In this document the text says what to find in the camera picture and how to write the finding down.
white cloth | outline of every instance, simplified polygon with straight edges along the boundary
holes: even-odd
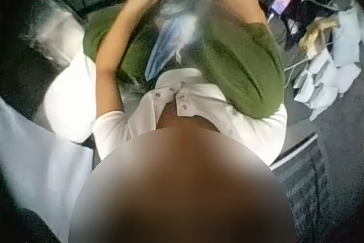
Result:
[[[341,96],[349,90],[361,71],[362,69],[355,64],[346,65],[338,70],[338,77],[335,86],[338,88]]]
[[[336,67],[359,62],[361,29],[356,7],[339,13],[340,28],[333,30],[333,59]]]
[[[335,102],[337,94],[337,87],[320,85],[313,92],[313,95],[307,106],[311,109],[324,108],[326,106],[329,107]]]
[[[155,130],[165,105],[175,97],[178,116],[206,118],[222,134],[255,152],[265,164],[270,165],[280,154],[287,124],[283,104],[269,118],[255,120],[244,116],[227,103],[216,85],[203,80],[200,71],[185,68],[162,74],[156,88],[142,98],[129,119],[121,111],[97,119],[93,133],[100,158],[104,159],[120,143]]]
[[[326,64],[326,61],[332,61],[332,57],[327,48],[325,48],[320,54],[318,54],[311,62],[308,70],[312,74],[318,74],[321,68]]]
[[[297,102],[308,102],[311,98],[313,92],[315,91],[315,86],[313,85],[313,78],[310,73],[304,74],[305,81],[300,90],[298,91],[297,95],[295,96],[295,101]]]
[[[96,66],[83,47],[51,84],[34,122],[59,136],[83,143],[96,119]]]
[[[325,65],[320,69],[315,77],[315,86],[334,85],[337,78],[338,69],[332,60],[326,61]]]
[[[92,160],[91,149],[41,128],[0,98],[0,168],[7,186],[15,202],[37,213],[62,243]]]

person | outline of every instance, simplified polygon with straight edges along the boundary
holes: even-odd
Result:
[[[187,127],[227,135],[265,164],[273,163],[286,134],[284,77],[258,0],[218,0],[239,21],[238,27],[222,18],[207,20],[202,42],[193,50],[199,67],[165,71],[131,117],[125,115],[118,70],[126,61],[134,30],[157,1],[128,0],[98,48],[93,134],[100,158],[143,133]]]
[[[253,152],[211,130],[174,127],[137,136],[98,165],[68,242],[286,243],[295,234],[282,185]]]

plastic bag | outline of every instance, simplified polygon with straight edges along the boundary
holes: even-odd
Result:
[[[20,38],[58,68],[70,65],[82,47],[81,19],[61,0],[36,0]]]

white sheet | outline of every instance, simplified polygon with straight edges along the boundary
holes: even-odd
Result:
[[[36,212],[62,243],[93,152],[27,120],[0,98],[0,168],[21,207]]]

fabric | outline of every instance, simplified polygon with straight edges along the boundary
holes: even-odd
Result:
[[[333,31],[333,59],[336,67],[359,62],[361,31],[357,9],[339,13],[340,28]]]
[[[309,116],[309,120],[312,122],[314,121],[322,112],[326,111],[329,106],[323,106],[322,108],[315,108],[312,111],[311,116]]]
[[[308,70],[312,74],[318,74],[321,68],[325,65],[326,61],[332,61],[332,57],[327,48],[325,48],[320,54],[318,54],[311,62]]]
[[[33,121],[72,142],[83,143],[96,119],[96,66],[83,53],[55,78]]]
[[[313,85],[313,78],[311,75],[307,75],[304,84],[295,96],[295,101],[303,103],[308,102],[314,91],[315,86]]]
[[[36,0],[20,37],[65,68],[81,48],[84,33],[80,19],[62,0]]]
[[[91,174],[93,151],[27,120],[0,98],[0,169],[17,206],[34,211],[62,243]]]
[[[320,69],[315,77],[315,86],[334,85],[337,78],[337,68],[332,60],[326,61],[325,65]]]
[[[299,150],[273,173],[291,205],[297,242],[320,242],[330,228],[330,222],[322,219],[331,219],[332,211],[329,163],[317,140],[303,142],[291,153]]]
[[[295,81],[293,83],[293,88],[300,89],[306,82],[306,79],[308,76],[312,76],[312,73],[308,70],[308,66],[306,65],[306,67],[303,69],[303,71],[295,79]]]
[[[162,74],[154,90],[141,100],[127,119],[124,112],[106,113],[96,120],[93,133],[100,158],[122,142],[156,129],[165,105],[176,98],[177,115],[201,116],[221,134],[244,144],[270,165],[280,154],[286,136],[287,111],[283,104],[269,118],[255,120],[239,113],[220,89],[207,83],[197,69],[176,69]]]
[[[320,85],[313,92],[313,95],[309,100],[308,107],[316,109],[331,106],[335,102],[337,94],[338,89],[336,87]]]
[[[90,16],[84,38],[85,54],[92,60],[117,17],[121,6],[107,8]],[[146,15],[131,38],[118,76],[122,83],[130,78],[145,83],[144,72],[158,30]],[[283,102],[284,73],[279,49],[263,24],[234,23],[216,10],[201,22],[201,39],[181,52],[184,60],[202,71],[219,86],[226,99],[241,113],[267,118]]]
[[[338,70],[335,86],[338,88],[341,97],[349,90],[361,71],[362,69],[356,64],[346,65]]]

